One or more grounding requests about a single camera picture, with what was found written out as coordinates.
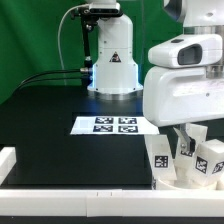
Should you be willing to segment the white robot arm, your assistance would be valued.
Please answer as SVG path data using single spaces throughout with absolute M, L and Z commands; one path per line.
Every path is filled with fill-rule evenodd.
M 224 118 L 224 0 L 162 0 L 182 34 L 153 46 L 143 83 L 133 60 L 133 24 L 117 0 L 86 0 L 99 27 L 98 58 L 88 90 L 101 96 L 143 92 L 143 115 L 174 126 L 182 149 L 195 149 L 186 124 Z

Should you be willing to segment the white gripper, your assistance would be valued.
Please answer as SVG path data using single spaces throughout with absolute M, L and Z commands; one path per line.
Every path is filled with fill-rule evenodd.
M 144 81 L 143 115 L 157 127 L 176 125 L 177 149 L 192 156 L 196 141 L 186 125 L 177 124 L 224 118 L 224 78 L 207 78 L 204 67 L 155 66 Z

